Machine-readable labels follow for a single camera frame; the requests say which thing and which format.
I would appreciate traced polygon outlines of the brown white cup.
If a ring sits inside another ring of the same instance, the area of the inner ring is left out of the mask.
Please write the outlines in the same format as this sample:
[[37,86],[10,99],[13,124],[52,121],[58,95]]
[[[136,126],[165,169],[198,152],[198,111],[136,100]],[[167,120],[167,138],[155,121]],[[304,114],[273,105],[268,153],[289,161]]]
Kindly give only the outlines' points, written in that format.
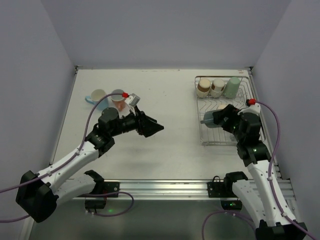
[[223,110],[227,105],[226,104],[221,104],[217,107],[217,110],[220,111],[220,110]]
[[221,78],[215,78],[212,81],[209,94],[213,98],[219,98],[222,96],[224,88],[225,88],[225,82]]
[[208,96],[211,88],[211,82],[207,78],[201,78],[196,87],[196,95],[199,98],[205,98]]

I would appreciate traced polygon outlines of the grey blue mug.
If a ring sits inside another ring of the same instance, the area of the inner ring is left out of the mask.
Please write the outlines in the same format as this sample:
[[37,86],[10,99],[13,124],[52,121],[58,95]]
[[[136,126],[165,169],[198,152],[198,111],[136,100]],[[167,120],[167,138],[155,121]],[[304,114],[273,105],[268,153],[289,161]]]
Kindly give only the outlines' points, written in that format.
[[200,121],[200,123],[210,129],[219,128],[221,125],[214,123],[215,112],[216,110],[207,111],[204,114],[203,119]]

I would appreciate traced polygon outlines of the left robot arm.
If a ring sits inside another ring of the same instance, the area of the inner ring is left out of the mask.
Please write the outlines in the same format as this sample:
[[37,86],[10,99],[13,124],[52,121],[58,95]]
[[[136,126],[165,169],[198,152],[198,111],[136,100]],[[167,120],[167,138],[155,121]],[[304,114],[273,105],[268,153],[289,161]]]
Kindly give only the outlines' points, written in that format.
[[115,144],[115,136],[136,131],[148,138],[162,130],[164,126],[138,107],[124,117],[120,117],[115,108],[106,108],[74,151],[37,173],[29,170],[21,177],[15,201],[31,218],[41,223],[59,205],[75,197],[102,196],[107,191],[103,177],[97,172],[88,170],[79,178],[70,180],[70,177],[109,151]]

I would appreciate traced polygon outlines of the light blue cup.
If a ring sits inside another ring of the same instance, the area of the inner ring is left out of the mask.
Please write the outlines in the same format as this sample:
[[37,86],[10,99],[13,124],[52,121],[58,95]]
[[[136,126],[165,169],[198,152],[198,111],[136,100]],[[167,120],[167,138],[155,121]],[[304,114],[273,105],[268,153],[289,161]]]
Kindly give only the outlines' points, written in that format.
[[[103,97],[107,94],[103,89],[96,89],[90,95],[85,96],[84,100],[92,105],[96,105]],[[104,98],[96,107],[97,110],[103,111],[109,107],[109,101],[107,98]]]

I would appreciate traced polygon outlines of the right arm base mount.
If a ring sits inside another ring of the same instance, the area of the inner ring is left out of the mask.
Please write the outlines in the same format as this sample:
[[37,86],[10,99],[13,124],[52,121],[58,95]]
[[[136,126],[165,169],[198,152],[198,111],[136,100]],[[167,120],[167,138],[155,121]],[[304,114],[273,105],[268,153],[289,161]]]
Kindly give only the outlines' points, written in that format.
[[243,204],[232,191],[232,184],[238,180],[248,180],[248,177],[242,171],[226,173],[223,180],[214,176],[212,181],[207,182],[208,197],[219,198],[224,210],[240,211]]

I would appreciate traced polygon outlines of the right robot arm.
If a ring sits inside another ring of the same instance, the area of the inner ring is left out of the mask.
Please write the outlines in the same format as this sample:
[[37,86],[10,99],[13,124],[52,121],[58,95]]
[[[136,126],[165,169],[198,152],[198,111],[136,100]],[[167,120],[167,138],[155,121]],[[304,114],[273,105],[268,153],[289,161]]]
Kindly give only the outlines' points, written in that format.
[[229,104],[212,113],[214,125],[231,133],[237,153],[251,174],[257,192],[242,172],[225,175],[224,185],[236,195],[255,225],[258,240],[302,240],[307,235],[305,223],[298,222],[290,210],[273,169],[273,158],[260,140],[261,106],[253,103],[238,109]]

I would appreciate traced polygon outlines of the pink dotted mug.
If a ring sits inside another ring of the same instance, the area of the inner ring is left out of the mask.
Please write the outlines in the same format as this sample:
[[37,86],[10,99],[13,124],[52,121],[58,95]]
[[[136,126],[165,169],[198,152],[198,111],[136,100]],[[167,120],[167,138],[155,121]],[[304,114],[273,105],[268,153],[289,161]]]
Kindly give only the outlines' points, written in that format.
[[114,104],[114,106],[117,108],[119,112],[125,109],[126,103],[125,98],[123,97],[124,91],[122,89],[115,89],[112,91],[111,100]]

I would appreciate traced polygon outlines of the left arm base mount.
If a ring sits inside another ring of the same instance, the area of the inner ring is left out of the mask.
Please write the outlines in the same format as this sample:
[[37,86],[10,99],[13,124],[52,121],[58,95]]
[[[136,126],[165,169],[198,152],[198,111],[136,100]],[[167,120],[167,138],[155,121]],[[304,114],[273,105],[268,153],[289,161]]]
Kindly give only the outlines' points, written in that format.
[[[85,175],[90,176],[95,185],[93,190],[89,195],[102,195],[108,193],[115,193],[120,188],[120,183],[117,181],[105,181],[104,178],[99,175],[94,170],[88,170],[84,173]],[[97,213],[97,210],[103,210],[107,204],[107,197],[98,197],[96,200],[85,200],[84,207],[86,210],[94,210]]]

